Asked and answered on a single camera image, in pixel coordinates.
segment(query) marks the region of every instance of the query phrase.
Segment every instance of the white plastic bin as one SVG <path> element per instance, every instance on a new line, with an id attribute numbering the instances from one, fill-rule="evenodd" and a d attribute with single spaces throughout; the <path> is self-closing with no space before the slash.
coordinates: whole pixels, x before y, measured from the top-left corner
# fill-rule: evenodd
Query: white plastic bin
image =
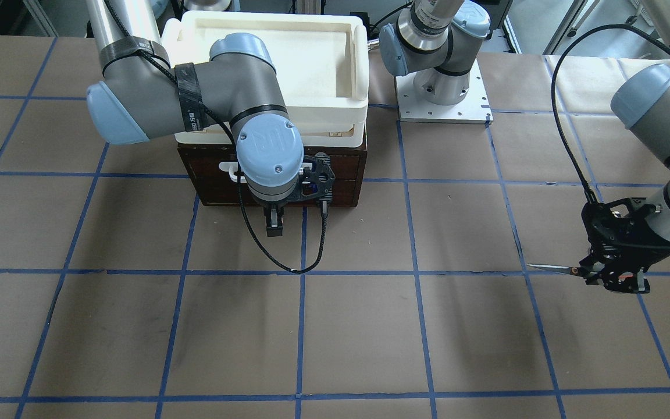
<path id="1" fill-rule="evenodd" d="M 205 63 L 216 40 L 235 32 L 264 42 L 305 145 L 357 147 L 369 106 L 366 31 L 353 16 L 191 11 L 162 34 L 172 65 Z M 179 143 L 223 144 L 218 126 L 175 135 Z"/>

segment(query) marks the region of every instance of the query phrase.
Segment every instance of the white mounting plate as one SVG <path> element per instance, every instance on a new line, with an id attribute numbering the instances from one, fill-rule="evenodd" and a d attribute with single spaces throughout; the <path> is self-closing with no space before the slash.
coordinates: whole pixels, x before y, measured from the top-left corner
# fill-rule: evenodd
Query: white mounting plate
<path id="1" fill-rule="evenodd" d="M 443 106 L 421 98 L 412 85 L 415 73 L 396 77 L 397 103 L 400 120 L 407 122 L 449 122 L 454 124 L 484 124 L 493 121 L 490 103 L 477 61 L 470 70 L 470 88 L 467 97 L 458 104 Z"/>

